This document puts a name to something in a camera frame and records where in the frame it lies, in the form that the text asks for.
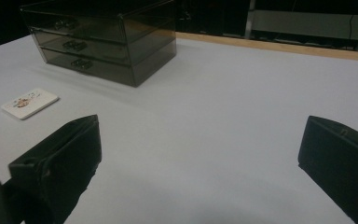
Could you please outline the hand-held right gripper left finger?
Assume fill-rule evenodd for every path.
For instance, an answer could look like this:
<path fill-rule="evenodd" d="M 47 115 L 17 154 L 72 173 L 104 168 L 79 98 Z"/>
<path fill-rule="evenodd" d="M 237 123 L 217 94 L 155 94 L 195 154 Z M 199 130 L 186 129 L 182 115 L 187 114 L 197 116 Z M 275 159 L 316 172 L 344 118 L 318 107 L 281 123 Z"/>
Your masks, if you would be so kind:
<path fill-rule="evenodd" d="M 63 224 L 102 160 L 96 115 L 72 120 L 8 165 L 14 220 Z"/>

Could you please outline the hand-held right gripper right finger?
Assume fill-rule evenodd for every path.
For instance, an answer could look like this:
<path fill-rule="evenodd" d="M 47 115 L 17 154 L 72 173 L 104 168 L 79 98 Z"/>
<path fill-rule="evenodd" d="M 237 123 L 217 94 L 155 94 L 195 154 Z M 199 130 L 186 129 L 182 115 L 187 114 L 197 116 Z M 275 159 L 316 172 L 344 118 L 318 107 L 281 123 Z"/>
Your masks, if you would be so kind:
<path fill-rule="evenodd" d="M 310 116 L 298 166 L 358 224 L 358 132 L 330 119 Z"/>

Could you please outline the smoky transparent drawer organizer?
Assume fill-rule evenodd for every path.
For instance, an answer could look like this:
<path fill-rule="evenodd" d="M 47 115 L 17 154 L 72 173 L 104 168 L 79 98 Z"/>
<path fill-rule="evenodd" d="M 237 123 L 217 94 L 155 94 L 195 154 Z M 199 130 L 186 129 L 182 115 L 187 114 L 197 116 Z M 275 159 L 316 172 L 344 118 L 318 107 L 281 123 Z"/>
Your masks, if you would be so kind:
<path fill-rule="evenodd" d="M 174 0 L 45 0 L 20 7 L 45 63 L 138 87 L 176 55 Z"/>

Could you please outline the white table mat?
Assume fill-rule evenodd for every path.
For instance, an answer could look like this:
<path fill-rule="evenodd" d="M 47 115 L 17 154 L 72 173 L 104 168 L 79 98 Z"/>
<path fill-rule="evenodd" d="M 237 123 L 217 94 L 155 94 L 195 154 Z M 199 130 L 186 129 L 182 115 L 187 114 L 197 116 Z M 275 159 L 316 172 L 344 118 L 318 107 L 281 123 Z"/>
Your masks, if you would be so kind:
<path fill-rule="evenodd" d="M 59 96 L 19 120 L 1 105 Z M 132 88 L 0 46 L 0 180 L 66 122 L 100 121 L 103 159 L 66 224 L 352 224 L 297 162 L 309 116 L 358 131 L 358 61 L 181 39 Z"/>

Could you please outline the wooden table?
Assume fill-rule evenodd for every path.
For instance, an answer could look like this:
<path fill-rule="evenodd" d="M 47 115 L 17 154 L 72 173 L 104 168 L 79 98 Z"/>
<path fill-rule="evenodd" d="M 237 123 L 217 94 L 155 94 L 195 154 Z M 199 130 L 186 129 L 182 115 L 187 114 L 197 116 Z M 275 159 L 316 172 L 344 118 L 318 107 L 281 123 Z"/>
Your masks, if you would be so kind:
<path fill-rule="evenodd" d="M 222 44 L 222 45 L 230 45 L 236 47 L 274 50 L 280 52 L 290 52 L 290 53 L 297 53 L 297 54 L 304 54 L 304 55 L 358 61 L 358 51 L 347 51 L 342 49 L 323 49 L 323 48 L 315 48 L 309 46 L 298 46 L 298 45 L 271 43 L 271 42 L 255 41 L 255 40 L 240 39 L 240 38 L 230 38 L 224 36 L 199 35 L 199 34 L 181 33 L 181 32 L 177 32 L 176 36 L 182 39 L 209 42 L 209 43 Z"/>

